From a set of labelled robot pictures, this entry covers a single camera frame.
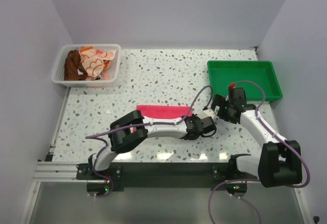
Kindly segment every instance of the white wall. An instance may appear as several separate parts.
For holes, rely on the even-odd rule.
[[[285,0],[53,0],[74,43],[258,46]]]
[[[284,94],[278,126],[301,144],[312,179],[305,189],[313,215],[327,220],[327,0],[286,0],[259,47],[271,60]]]
[[[0,0],[0,11],[0,223],[18,223],[65,92],[52,64],[72,41],[51,0]]]

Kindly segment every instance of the speckled white surface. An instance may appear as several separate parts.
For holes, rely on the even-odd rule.
[[[197,92],[209,84],[208,60],[256,60],[256,56],[253,50],[123,50],[116,87],[71,89],[53,161],[87,161],[103,143],[85,136],[108,130],[110,123],[138,104],[190,105]],[[194,113],[208,98],[209,90],[196,102]],[[275,127],[269,104],[262,106],[261,113]],[[221,162],[231,154],[260,155],[258,144],[241,125],[217,123],[217,133],[211,138],[150,138],[115,161]]]

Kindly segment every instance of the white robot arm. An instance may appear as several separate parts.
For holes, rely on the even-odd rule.
[[[219,107],[217,116],[220,119],[242,124],[262,149],[260,158],[249,154],[232,155],[229,163],[233,168],[229,167],[228,170],[259,177],[265,187],[299,184],[302,181],[301,161],[284,144],[287,143],[299,154],[300,145],[279,135],[261,117],[255,105],[247,104],[243,88],[234,87],[228,89],[228,98],[215,95],[211,109],[205,108],[198,115],[190,117],[152,119],[142,116],[139,110],[132,111],[110,125],[111,147],[107,145],[101,153],[92,155],[89,167],[96,172],[107,170],[118,154],[133,150],[146,138],[196,140],[199,136],[211,136],[217,130],[213,121],[216,106]]]

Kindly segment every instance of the red cloth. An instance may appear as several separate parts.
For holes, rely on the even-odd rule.
[[[166,105],[137,105],[136,110],[140,110],[142,116],[158,119],[174,119],[185,116],[190,109],[189,106],[166,106]]]

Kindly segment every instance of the green tray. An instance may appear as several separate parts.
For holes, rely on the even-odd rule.
[[[208,61],[210,85],[214,94],[227,96],[227,87],[232,82],[249,80],[263,88],[266,101],[274,101],[283,97],[274,67],[270,61]],[[238,84],[243,87],[247,100],[262,100],[260,90],[250,83]]]

